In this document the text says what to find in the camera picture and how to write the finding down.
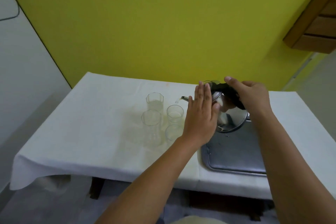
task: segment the forearm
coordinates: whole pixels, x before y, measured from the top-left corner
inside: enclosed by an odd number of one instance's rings
[[[251,117],[281,224],[335,223],[335,200],[272,112]]]
[[[192,140],[178,138],[106,209],[96,223],[155,223],[174,182],[198,147]]]

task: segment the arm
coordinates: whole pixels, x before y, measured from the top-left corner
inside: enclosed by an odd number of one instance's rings
[[[272,112],[261,83],[226,77],[259,134],[267,178],[281,224],[336,223],[336,201],[307,165]]]
[[[218,110],[218,104],[212,106],[209,85],[200,82],[195,100],[189,97],[183,135],[105,210],[96,224],[155,223],[183,168],[213,136]]]

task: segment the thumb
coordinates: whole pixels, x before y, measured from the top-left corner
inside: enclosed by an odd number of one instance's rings
[[[245,85],[242,84],[240,81],[238,81],[237,79],[235,78],[232,78],[232,77],[229,77],[229,76],[226,76],[224,78],[224,81],[229,85],[231,86],[232,88],[234,88],[238,94],[243,91],[245,89]]]
[[[219,108],[221,106],[219,105],[219,103],[215,103],[212,108],[211,108],[211,121],[213,122],[217,122],[217,118],[218,118],[218,113],[219,113]]]

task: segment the kettle spout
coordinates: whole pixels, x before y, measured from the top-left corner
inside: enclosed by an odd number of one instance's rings
[[[182,96],[181,99],[183,99],[183,100],[189,102],[189,98],[188,98],[188,97]]]

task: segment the hand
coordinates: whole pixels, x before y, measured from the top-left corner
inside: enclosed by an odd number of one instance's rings
[[[219,104],[212,105],[209,84],[199,82],[195,88],[195,100],[189,96],[187,116],[182,137],[198,143],[198,147],[207,143],[217,126]]]
[[[262,83],[253,81],[239,82],[229,76],[225,77],[224,80],[238,92],[240,101],[251,117],[272,113],[268,90]]]

